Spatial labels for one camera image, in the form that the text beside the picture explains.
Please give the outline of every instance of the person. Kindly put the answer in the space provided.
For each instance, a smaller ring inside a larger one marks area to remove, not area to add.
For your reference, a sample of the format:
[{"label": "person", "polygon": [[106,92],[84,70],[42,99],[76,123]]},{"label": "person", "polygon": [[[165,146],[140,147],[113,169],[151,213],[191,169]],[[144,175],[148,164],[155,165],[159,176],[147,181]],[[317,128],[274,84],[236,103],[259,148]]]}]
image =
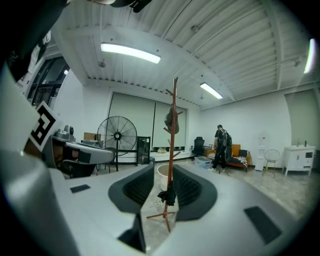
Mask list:
[{"label": "person", "polygon": [[224,134],[227,131],[223,129],[222,125],[219,124],[217,126],[217,131],[215,132],[214,136],[214,145],[215,145],[215,158],[213,161],[213,166],[210,169],[212,172],[216,172],[217,165],[221,158],[221,169],[220,171],[225,172],[226,168],[226,147],[223,146]]}]

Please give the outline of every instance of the black pants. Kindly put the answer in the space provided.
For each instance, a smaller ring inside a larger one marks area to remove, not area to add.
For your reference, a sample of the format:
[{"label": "black pants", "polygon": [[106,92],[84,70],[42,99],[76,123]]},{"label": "black pants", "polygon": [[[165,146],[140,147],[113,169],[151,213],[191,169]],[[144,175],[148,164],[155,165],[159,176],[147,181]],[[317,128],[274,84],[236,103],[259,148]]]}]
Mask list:
[{"label": "black pants", "polygon": [[215,153],[215,158],[213,161],[213,168],[217,168],[217,165],[219,163],[221,157],[221,168],[224,169],[226,167],[226,147],[224,146],[218,146],[216,153]]}]

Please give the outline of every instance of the standing fan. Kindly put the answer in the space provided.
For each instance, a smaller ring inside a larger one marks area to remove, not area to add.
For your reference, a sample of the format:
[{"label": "standing fan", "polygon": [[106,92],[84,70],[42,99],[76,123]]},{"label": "standing fan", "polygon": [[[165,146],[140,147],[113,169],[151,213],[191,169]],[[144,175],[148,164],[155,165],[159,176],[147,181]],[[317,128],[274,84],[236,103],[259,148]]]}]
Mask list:
[{"label": "standing fan", "polygon": [[115,148],[115,168],[118,171],[118,156],[123,156],[134,148],[137,130],[129,119],[111,116],[100,124],[96,137],[101,148]]}]

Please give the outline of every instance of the ceiling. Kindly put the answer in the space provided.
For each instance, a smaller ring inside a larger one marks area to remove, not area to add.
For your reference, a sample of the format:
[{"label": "ceiling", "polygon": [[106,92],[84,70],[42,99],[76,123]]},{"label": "ceiling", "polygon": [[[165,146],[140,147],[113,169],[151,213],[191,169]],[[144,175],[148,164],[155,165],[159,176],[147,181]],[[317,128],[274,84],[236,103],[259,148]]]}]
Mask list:
[{"label": "ceiling", "polygon": [[[202,109],[319,80],[303,71],[308,32],[276,1],[153,0],[141,12],[74,1],[52,30],[82,83],[115,81],[166,93]],[[100,50],[125,44],[161,56],[158,64]],[[208,83],[223,99],[200,88]]]}]

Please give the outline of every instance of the black cabinet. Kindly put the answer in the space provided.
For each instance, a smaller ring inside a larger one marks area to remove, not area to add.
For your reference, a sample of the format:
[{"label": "black cabinet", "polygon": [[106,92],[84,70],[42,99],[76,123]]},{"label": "black cabinet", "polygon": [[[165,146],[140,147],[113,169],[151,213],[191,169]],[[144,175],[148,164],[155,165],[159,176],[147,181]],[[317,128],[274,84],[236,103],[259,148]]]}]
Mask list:
[{"label": "black cabinet", "polygon": [[150,137],[137,137],[136,141],[136,165],[148,165],[150,163]]}]

